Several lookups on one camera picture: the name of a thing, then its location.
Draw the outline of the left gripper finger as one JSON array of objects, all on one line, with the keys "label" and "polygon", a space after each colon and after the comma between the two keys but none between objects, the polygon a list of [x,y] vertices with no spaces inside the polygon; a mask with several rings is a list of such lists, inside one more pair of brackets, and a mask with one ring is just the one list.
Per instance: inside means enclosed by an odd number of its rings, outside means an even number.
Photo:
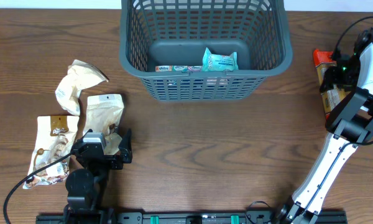
[{"label": "left gripper finger", "polygon": [[121,142],[119,143],[119,152],[122,156],[132,155],[131,137],[132,131],[131,129],[128,129],[126,134],[122,137]]},{"label": "left gripper finger", "polygon": [[76,143],[82,143],[82,142],[88,142],[89,137],[91,136],[91,133],[93,132],[92,129],[87,130],[87,132],[79,138]]}]

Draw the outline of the beige snack bag clear window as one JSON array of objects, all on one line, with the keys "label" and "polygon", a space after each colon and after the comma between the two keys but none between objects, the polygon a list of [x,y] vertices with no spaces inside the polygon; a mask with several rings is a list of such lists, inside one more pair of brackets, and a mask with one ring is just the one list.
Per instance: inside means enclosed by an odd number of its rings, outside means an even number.
[{"label": "beige snack bag clear window", "polygon": [[89,129],[103,133],[106,147],[104,155],[115,155],[119,152],[122,137],[118,134],[124,103],[120,94],[89,96],[86,107],[86,122],[83,130]]}]

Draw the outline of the orange spaghetti package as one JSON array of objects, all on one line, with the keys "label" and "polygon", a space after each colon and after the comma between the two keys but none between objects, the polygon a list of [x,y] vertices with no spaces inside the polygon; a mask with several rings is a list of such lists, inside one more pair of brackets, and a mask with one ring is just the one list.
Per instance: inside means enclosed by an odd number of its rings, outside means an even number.
[{"label": "orange spaghetti package", "polygon": [[334,83],[331,72],[336,67],[336,62],[331,60],[332,52],[315,49],[313,51],[313,61],[318,74],[320,84],[320,95],[323,102],[325,119],[329,118],[330,112],[346,97],[349,93],[344,88],[340,88]]}]

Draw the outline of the white brown pretzel bag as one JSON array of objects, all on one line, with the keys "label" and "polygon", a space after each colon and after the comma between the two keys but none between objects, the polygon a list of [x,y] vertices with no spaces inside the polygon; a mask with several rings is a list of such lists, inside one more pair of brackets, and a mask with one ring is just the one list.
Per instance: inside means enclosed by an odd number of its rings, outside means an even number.
[{"label": "white brown pretzel bag", "polygon": [[[71,151],[78,131],[77,116],[39,116],[37,118],[37,137],[32,153],[29,171],[31,174],[43,168]],[[52,185],[63,182],[68,177],[69,158],[40,171],[24,182],[23,189],[38,185]]]}]

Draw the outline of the Kleenex tissue multipack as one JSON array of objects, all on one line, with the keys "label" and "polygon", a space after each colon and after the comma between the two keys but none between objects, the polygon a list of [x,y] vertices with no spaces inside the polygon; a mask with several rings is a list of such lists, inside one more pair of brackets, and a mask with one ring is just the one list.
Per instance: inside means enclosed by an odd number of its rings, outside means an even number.
[{"label": "Kleenex tissue multipack", "polygon": [[[188,66],[188,65],[160,65],[155,67],[156,72],[200,72],[202,66]],[[163,85],[163,80],[153,80],[152,82],[155,85]],[[189,83],[189,80],[182,80],[181,85],[186,85]],[[194,83],[196,85],[202,85],[202,81],[197,81]],[[176,86],[176,80],[167,80],[167,86]]]}]

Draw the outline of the white teal wipes packet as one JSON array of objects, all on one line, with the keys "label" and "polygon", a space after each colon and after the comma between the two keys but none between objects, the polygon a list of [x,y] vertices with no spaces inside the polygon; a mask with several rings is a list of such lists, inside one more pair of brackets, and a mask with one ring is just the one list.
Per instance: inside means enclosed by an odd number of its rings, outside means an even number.
[{"label": "white teal wipes packet", "polygon": [[202,72],[222,72],[225,70],[238,70],[237,53],[233,52],[230,55],[212,54],[209,48],[205,49],[202,59]]}]

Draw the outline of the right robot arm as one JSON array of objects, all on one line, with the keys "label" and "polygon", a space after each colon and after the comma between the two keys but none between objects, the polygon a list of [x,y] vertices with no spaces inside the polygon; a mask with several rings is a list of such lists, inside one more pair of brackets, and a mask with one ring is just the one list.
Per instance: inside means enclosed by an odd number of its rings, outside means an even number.
[{"label": "right robot arm", "polygon": [[331,111],[320,155],[274,223],[315,223],[343,165],[359,146],[373,144],[373,43],[355,55],[360,62],[357,86]]}]

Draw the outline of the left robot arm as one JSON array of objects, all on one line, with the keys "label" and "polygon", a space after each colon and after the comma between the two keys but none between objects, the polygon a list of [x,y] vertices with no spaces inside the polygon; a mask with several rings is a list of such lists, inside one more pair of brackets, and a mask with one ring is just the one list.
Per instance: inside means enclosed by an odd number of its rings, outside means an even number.
[{"label": "left robot arm", "polygon": [[74,170],[66,179],[69,211],[65,223],[116,223],[112,208],[103,208],[101,202],[108,184],[111,170],[121,170],[124,164],[132,162],[132,131],[127,130],[117,145],[119,152],[106,155],[106,141],[103,133],[91,129],[71,148],[76,160],[83,166]]}]

